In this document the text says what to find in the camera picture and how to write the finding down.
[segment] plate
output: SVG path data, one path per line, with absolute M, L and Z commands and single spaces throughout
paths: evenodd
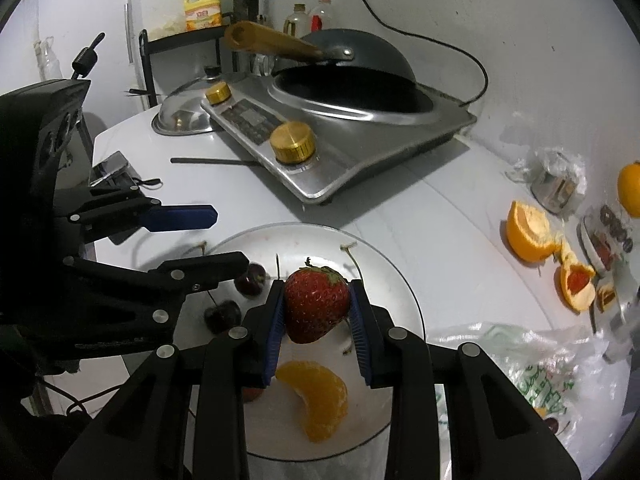
M 242 232 L 215 247 L 211 253 L 242 251 L 250 261 L 264 266 L 271 278 L 277 277 L 276 259 L 280 260 L 280 277 L 286 279 L 305 265 L 307 257 L 316 266 L 329 266 L 345 279 L 359 278 L 358 271 L 340 250 L 341 244 L 357 242 L 351 249 L 372 304 L 385 307 L 396 326 L 402 326 L 422 338 L 424 322 L 411 287 L 396 266 L 365 241 L 333 228 L 313 224 L 272 224 Z M 211 294 L 216 302 L 234 300 L 242 314 L 264 304 L 269 287 L 255 299 L 242 296 L 233 282 L 223 282 Z M 207 293 L 191 294 L 182 308 L 174 333 L 179 348 L 190 348 L 210 341 L 202 313 L 212 305 Z M 320 340 L 307 345 L 282 341 L 278 364 L 289 360 L 312 360 L 340 376 L 347 386 L 349 411 L 338 430 L 320 443 L 311 443 L 300 425 L 303 401 L 276 378 L 254 402 L 244 405 L 244 428 L 248 453 L 288 462 L 321 460 L 352 450 L 368 442 L 389 424 L 392 389 L 371 390 L 360 375 L 355 352 L 343 355 L 350 343 L 346 323 L 341 323 Z M 196 395 L 191 407 L 197 406 Z

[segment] stainless steel cooktop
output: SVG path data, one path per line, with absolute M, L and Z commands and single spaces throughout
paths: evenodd
M 313 101 L 285 92 L 277 77 L 223 78 L 231 98 L 215 106 L 204 99 L 202 107 L 304 203 L 325 202 L 347 183 L 434 148 L 476 122 L 455 103 L 423 89 L 418 111 L 402 113 L 397 107 L 372 111 Z M 315 135 L 315 153 L 293 166 L 277 161 L 269 143 L 272 131 L 287 121 L 309 124 Z

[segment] whole orange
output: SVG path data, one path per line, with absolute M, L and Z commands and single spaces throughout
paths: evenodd
M 618 174 L 618 200 L 633 218 L 640 217 L 640 162 L 635 161 Z

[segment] plate rim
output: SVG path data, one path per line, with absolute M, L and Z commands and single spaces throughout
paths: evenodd
M 348 233 L 347 231 L 343 231 L 342 229 L 337 229 L 335 227 L 330 227 L 330 226 L 322 225 L 322 224 L 309 224 L 308 222 L 274 222 L 274 223 L 271 223 L 271 224 L 264 224 L 264 225 L 260 225 L 260 226 L 256 226 L 256 227 L 251 227 L 249 229 L 245 229 L 244 231 L 240 231 L 239 233 L 236 233 L 236 234 L 226 238 L 225 240 L 222 240 L 220 243 L 216 244 L 211 249 L 210 254 L 214 254 L 215 251 L 217 250 L 217 248 L 219 248 L 221 245 L 223 245 L 225 243 L 228 243 L 231 240 L 234 240 L 235 238 L 241 237 L 242 235 L 245 235 L 247 233 L 251 233 L 251 232 L 254 232 L 254 231 L 257 231 L 257 230 L 260 230 L 260 229 L 264 229 L 264 228 L 267 228 L 267 227 L 281 227 L 281 226 L 288 226 L 288 225 L 289 226 L 290 225 L 295 225 L 295 226 L 306 226 L 306 227 L 312 227 L 312 228 L 320 228 L 320 229 L 324 229 L 324 230 L 327 230 L 327 231 L 333 231 L 335 233 L 340 233 L 340 234 L 346 235 L 348 237 L 354 238 L 354 240 L 357 240 L 358 242 L 363 243 L 364 245 L 366 245 L 367 247 L 369 247 L 373 251 L 375 251 L 377 254 L 379 254 L 379 256 L 382 256 L 382 258 L 384 258 L 396 270 L 398 275 L 404 281 L 404 284 L 409 289 L 409 292 L 411 293 L 412 297 L 414 298 L 415 304 L 418 307 L 418 313 L 420 314 L 420 324 L 422 325 L 422 340 L 423 341 L 426 340 L 427 332 L 426 332 L 426 329 L 425 329 L 425 326 L 424 326 L 424 316 L 422 314 L 422 309 L 420 307 L 420 302 L 418 301 L 418 298 L 415 297 L 414 290 L 411 288 L 411 285 L 409 284 L 409 282 L 405 278 L 404 274 L 400 271 L 400 269 L 398 269 L 398 267 L 396 267 L 395 263 L 393 263 L 389 258 L 387 258 L 376 247 L 371 245 L 366 240 L 363 240 L 359 236 L 356 236 L 356 235 L 353 235 L 351 233 Z M 321 460 L 329 460 L 331 458 L 336 458 L 337 456 L 344 455 L 345 453 L 349 453 L 351 451 L 354 451 L 354 450 L 358 449 L 359 447 L 364 446 L 365 444 L 368 444 L 374 438 L 376 438 L 377 436 L 382 434 L 383 431 L 385 431 L 386 428 L 388 428 L 390 425 L 391 425 L 391 421 L 389 421 L 387 424 L 385 424 L 385 426 L 383 428 L 381 428 L 377 433 L 373 434 L 367 440 L 362 441 L 361 443 L 357 444 L 356 446 L 350 447 L 349 449 L 341 451 L 340 453 L 334 453 L 334 454 L 323 456 L 323 457 L 319 457 L 319 458 L 309 458 L 309 459 L 304 459 L 304 460 L 298 460 L 298 459 L 295 459 L 295 458 L 274 458 L 274 457 L 264 456 L 264 455 L 257 454 L 257 453 L 252 453 L 249 450 L 247 450 L 247 454 L 251 455 L 251 456 L 255 456 L 257 458 L 264 459 L 264 460 L 270 460 L 272 462 L 295 462 L 295 463 L 320 462 Z

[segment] stove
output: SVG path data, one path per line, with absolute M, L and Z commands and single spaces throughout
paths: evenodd
M 430 150 L 476 122 L 455 102 L 428 89 L 412 83 L 385 87 L 378 78 L 369 84 L 367 72 L 372 71 L 352 70 L 348 85 L 322 71 L 326 81 L 314 80 L 312 89 L 300 69 L 275 77 L 228 74 L 223 79 L 231 97 L 216 105 L 204 99 L 202 107 L 308 204 L 326 202 L 339 189 Z M 289 121 L 308 124 L 313 131 L 313 155 L 299 164 L 281 163 L 270 144 L 272 132 Z

